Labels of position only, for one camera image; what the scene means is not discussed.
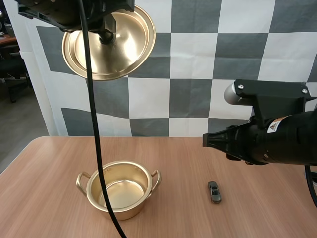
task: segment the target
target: gold pot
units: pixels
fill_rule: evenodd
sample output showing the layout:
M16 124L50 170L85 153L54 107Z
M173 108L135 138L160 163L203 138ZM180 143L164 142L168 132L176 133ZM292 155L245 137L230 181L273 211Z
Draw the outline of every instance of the gold pot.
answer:
M103 166L103 172L109 200L119 221L137 215L143 208L145 201L162 181L160 171L155 170L150 174L143 165L132 161L111 162ZM152 177L155 175L158 176L158 179L152 187ZM82 176L89 178L86 191L80 183ZM94 207L110 219L100 186L98 171L95 171L92 175L81 172L77 177L76 186Z

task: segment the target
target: checkered backdrop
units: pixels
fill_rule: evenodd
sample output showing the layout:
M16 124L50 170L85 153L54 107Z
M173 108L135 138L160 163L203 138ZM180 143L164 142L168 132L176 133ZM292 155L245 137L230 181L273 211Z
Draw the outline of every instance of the checkered backdrop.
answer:
M237 78L307 82L317 96L317 1L135 4L154 21L156 43L133 73L94 82L101 135L201 136L245 123L252 108L223 97ZM93 135L86 81L63 60L63 33L36 20L28 25L32 40L43 46L35 54L60 134Z

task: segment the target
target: gold pot lid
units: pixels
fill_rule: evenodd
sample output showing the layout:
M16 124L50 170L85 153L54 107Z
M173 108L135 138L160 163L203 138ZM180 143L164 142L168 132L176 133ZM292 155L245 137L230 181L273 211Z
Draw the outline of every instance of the gold pot lid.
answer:
M112 13L116 21L115 39L104 45L99 35L89 32L93 80L113 80L138 68L149 56L155 42L155 28L149 15L135 6L134 12ZM69 68L87 78L82 31L65 33L62 51Z

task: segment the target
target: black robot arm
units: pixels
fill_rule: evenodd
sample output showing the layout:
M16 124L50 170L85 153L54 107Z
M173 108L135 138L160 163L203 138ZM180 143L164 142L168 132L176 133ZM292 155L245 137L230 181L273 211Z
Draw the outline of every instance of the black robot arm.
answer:
M317 165L317 110L305 112L314 99L302 83L236 80L225 92L227 102L253 106L247 124L203 135L231 160L248 164Z

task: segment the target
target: gray square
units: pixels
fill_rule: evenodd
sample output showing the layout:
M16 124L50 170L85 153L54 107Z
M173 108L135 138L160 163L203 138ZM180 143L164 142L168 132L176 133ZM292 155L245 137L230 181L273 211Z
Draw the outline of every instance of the gray square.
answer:
M57 27L36 27L51 71L75 74L65 63L61 51L64 33Z
M69 136L93 136L93 123L90 112L61 108Z
M317 31L317 1L276 0L270 27L272 33Z
M129 118L128 78L94 81L96 112L120 118Z
M226 130L231 125L243 125L248 123L248 120L208 118L208 133L215 133Z
M170 33L156 33L156 40L149 57L135 71L132 78L170 77Z
M212 80L171 79L170 118L207 118Z
M317 82L317 55L315 56L311 73L307 80L308 83Z
M172 0L172 33L217 33L221 0Z
M267 36L218 34L213 78L257 80Z
M130 119L132 136L169 136L169 119Z

